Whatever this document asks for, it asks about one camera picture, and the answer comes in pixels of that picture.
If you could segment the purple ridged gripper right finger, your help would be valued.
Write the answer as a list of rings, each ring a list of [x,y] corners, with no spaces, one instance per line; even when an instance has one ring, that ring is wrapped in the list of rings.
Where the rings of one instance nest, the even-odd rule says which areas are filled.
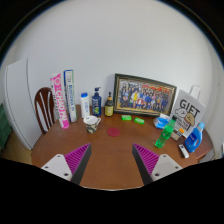
[[[167,154],[158,155],[138,144],[132,145],[132,154],[145,185],[182,169],[182,167]]]

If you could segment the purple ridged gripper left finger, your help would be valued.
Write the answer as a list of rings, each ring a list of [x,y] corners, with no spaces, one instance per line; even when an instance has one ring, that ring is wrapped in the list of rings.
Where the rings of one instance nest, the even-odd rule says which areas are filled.
[[[88,143],[66,155],[56,154],[42,169],[79,185],[90,155],[91,144]]]

